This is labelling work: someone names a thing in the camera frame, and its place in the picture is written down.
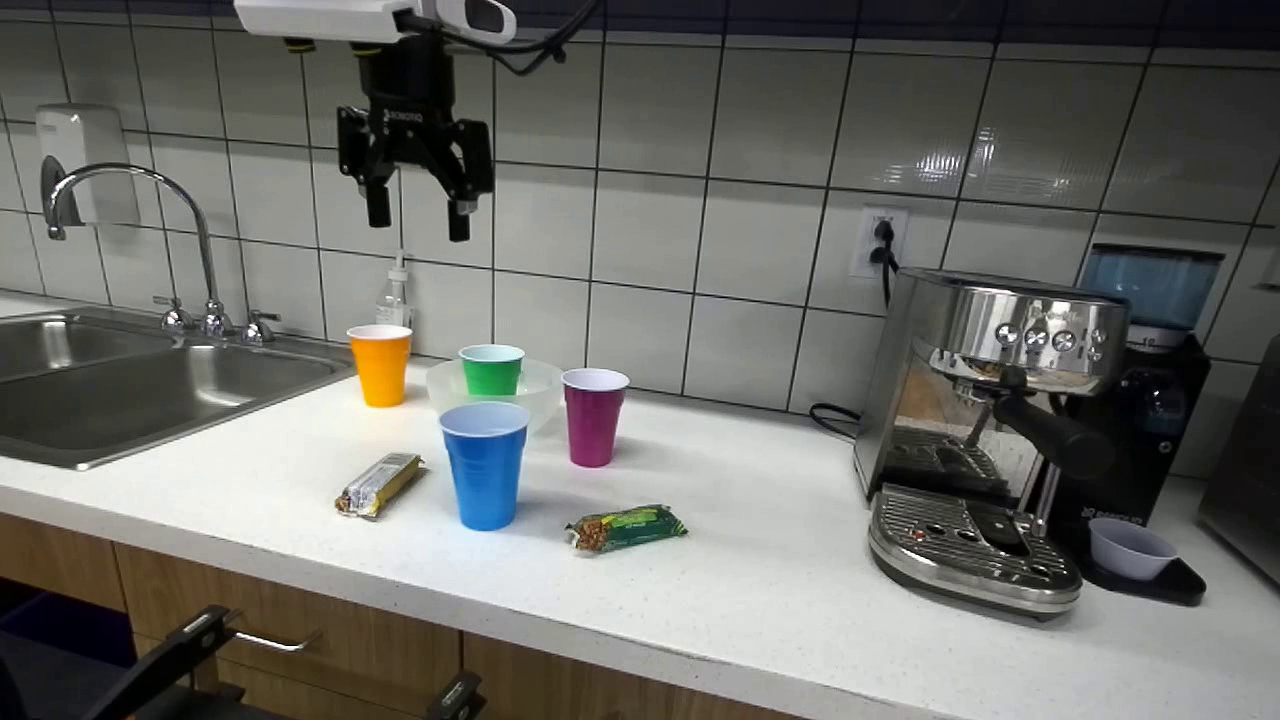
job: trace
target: wooden cabinet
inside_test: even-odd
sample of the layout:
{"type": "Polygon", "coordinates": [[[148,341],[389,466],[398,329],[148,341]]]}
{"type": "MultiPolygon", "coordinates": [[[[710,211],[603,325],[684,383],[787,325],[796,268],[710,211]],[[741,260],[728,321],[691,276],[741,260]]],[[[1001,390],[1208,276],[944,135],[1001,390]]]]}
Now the wooden cabinet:
{"type": "Polygon", "coordinates": [[[462,672],[462,633],[448,627],[136,548],[117,548],[117,564],[140,652],[204,606],[233,610],[245,633],[303,644],[233,639],[221,652],[221,676],[281,718],[421,718],[462,672]]]}
{"type": "Polygon", "coordinates": [[[720,698],[466,636],[466,670],[479,676],[484,720],[782,720],[720,698]]]}
{"type": "Polygon", "coordinates": [[[113,545],[0,518],[0,578],[126,613],[113,545]]]}

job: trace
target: white countertop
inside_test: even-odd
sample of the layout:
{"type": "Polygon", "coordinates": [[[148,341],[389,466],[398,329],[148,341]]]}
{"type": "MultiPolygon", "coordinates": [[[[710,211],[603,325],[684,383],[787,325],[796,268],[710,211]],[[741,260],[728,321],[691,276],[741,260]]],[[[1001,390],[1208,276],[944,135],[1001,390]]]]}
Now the white countertop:
{"type": "Polygon", "coordinates": [[[518,523],[468,534],[421,380],[406,408],[372,412],[340,380],[91,474],[0,459],[0,508],[796,718],[1280,709],[1280,596],[1187,522],[1194,495],[1172,492],[1158,529],[1208,579],[1202,610],[1086,588],[1034,624],[894,585],[854,444],[765,412],[633,397],[597,474],[552,423],[528,444],[518,523]],[[432,476],[378,523],[332,514],[385,453],[421,453],[432,476]],[[570,522],[647,501],[691,537],[602,560],[565,545],[570,522]]]}

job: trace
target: drawer handle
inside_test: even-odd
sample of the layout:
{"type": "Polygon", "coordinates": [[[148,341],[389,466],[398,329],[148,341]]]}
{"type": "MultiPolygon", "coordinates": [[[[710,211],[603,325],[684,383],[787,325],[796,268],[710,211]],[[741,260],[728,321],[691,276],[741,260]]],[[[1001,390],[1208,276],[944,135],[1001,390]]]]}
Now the drawer handle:
{"type": "Polygon", "coordinates": [[[311,639],[289,644],[289,639],[271,639],[271,636],[258,636],[258,633],[238,633],[238,639],[269,648],[269,652],[283,652],[283,658],[297,658],[297,652],[303,652],[311,644],[311,639]]]}

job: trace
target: blue cup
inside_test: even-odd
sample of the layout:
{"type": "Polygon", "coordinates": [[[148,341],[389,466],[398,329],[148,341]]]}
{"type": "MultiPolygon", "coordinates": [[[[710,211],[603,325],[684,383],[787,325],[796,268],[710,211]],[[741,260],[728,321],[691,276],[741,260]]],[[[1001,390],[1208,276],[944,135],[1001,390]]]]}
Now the blue cup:
{"type": "Polygon", "coordinates": [[[456,514],[468,529],[510,529],[520,495],[528,418],[520,404],[462,404],[440,418],[456,514]]]}

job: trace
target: espresso machine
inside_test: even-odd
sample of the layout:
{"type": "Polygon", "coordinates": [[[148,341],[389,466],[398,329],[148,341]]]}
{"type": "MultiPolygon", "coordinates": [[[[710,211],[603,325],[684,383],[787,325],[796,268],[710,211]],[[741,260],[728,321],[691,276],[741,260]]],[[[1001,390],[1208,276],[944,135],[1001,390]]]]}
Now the espresso machine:
{"type": "Polygon", "coordinates": [[[1070,613],[1080,573],[1050,542],[1058,486],[1105,482],[1115,453],[1054,404],[1099,397],[1123,333],[1115,298],[902,271],[858,439],[882,569],[1027,616],[1070,613]]]}

